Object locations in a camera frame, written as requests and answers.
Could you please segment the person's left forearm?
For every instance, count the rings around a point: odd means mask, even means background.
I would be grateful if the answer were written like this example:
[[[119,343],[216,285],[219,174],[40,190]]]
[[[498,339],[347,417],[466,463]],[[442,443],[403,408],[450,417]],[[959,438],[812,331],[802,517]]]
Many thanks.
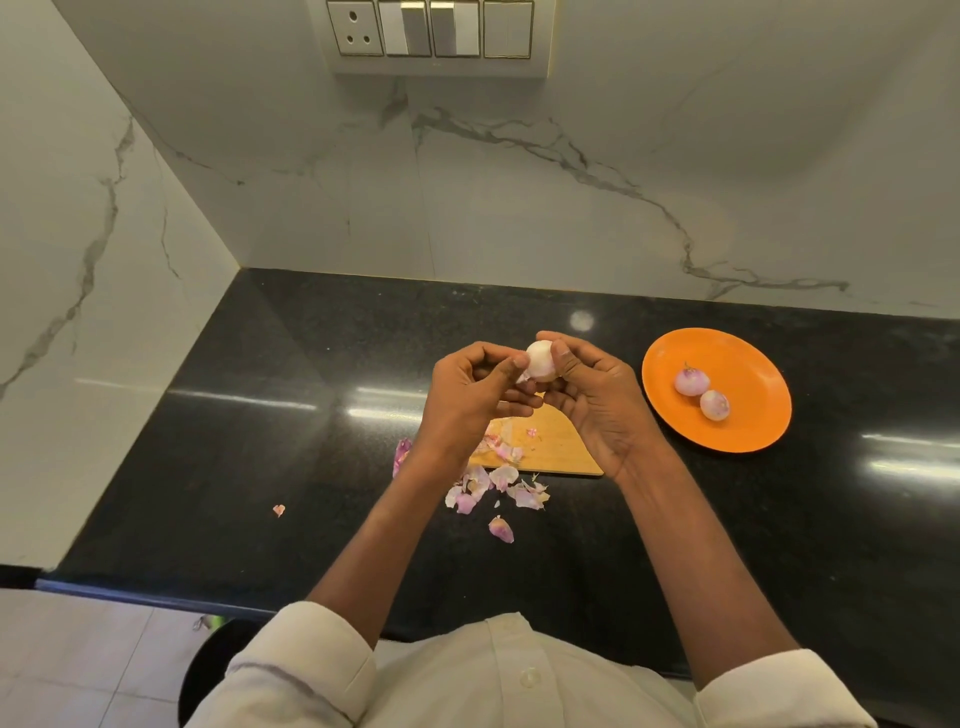
[[[435,511],[470,455],[415,446],[307,601],[343,618],[375,648]]]

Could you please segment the white wall switch panel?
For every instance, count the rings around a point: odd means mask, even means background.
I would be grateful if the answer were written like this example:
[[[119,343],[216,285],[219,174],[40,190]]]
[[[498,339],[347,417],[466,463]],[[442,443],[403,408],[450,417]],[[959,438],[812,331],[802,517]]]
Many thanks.
[[[557,0],[304,0],[339,76],[549,76]]]

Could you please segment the person's white shirt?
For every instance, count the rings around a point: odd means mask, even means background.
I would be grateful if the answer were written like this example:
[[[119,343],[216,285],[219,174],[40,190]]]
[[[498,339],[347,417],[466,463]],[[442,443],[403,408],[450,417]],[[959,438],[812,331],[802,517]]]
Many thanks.
[[[377,655],[342,616],[284,607],[228,664],[185,728],[879,728],[832,669],[797,649],[689,698],[504,613]]]

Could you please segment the person's left hand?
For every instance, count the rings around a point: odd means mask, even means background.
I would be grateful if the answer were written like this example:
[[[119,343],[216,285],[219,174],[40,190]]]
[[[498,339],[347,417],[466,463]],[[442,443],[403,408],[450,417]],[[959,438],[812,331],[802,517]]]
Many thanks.
[[[520,373],[488,373],[485,350],[514,348],[475,342],[434,367],[410,459],[442,479],[462,473],[492,420],[528,418],[543,405],[534,382],[517,384]]]

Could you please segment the person's right forearm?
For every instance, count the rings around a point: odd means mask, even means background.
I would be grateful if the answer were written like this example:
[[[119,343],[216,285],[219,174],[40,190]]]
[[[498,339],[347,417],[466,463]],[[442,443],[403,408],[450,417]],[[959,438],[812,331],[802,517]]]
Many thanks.
[[[614,480],[698,689],[751,662],[799,649],[669,443],[634,447]]]

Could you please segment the peeled white onion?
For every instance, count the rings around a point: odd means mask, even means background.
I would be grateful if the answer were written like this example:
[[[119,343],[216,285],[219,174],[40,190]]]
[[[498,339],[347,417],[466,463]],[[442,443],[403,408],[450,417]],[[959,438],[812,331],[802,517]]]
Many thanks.
[[[537,340],[526,349],[529,366],[523,370],[516,384],[527,382],[551,383],[558,377],[556,365],[551,353],[552,341]]]

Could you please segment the wooden cutting board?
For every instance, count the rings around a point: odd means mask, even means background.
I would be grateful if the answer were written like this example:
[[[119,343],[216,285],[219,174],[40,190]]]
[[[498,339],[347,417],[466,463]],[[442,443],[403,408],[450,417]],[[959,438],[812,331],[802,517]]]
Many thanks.
[[[572,422],[549,405],[535,409],[528,418],[493,419],[469,465],[488,469],[511,466],[534,475],[603,475]]]

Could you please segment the orange round plate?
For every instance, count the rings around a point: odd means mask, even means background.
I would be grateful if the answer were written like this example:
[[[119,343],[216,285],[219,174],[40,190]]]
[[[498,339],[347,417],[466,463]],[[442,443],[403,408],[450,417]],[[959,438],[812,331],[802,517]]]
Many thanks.
[[[674,384],[684,365],[709,378],[726,397],[726,418],[710,419],[700,398]],[[640,368],[643,389],[654,412],[690,442],[725,454],[750,454],[776,443],[787,431],[793,406],[786,381],[766,354],[720,330],[688,327],[654,340]]]

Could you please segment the pile of onion peels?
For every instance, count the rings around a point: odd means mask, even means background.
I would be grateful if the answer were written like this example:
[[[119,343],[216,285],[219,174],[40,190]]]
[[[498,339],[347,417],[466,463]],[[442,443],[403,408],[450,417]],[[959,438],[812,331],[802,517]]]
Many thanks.
[[[480,464],[470,464],[463,475],[448,490],[445,507],[460,515],[470,515],[487,493],[499,499],[506,496],[518,508],[543,511],[551,498],[545,484],[534,474],[529,480],[520,475],[525,450],[508,441],[506,422],[499,431],[488,429],[477,446],[476,455],[495,455],[500,465],[492,469]]]

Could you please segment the person's right hand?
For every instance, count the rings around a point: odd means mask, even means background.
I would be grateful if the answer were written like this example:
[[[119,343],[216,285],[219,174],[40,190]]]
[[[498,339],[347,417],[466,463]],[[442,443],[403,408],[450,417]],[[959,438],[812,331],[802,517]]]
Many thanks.
[[[539,331],[536,340],[565,341],[583,363],[580,387],[544,400],[569,418],[603,474],[621,487],[663,473],[676,452],[657,424],[630,365],[598,346],[556,331]]]

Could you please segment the black stool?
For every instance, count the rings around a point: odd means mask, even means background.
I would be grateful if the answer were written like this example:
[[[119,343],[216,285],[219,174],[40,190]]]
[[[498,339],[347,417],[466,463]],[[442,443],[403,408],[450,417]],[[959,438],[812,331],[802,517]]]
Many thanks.
[[[209,614],[198,619],[195,629],[203,633],[205,640],[181,682],[176,701],[179,728],[186,728],[199,705],[223,681],[229,663],[246,649],[264,625],[262,620]]]

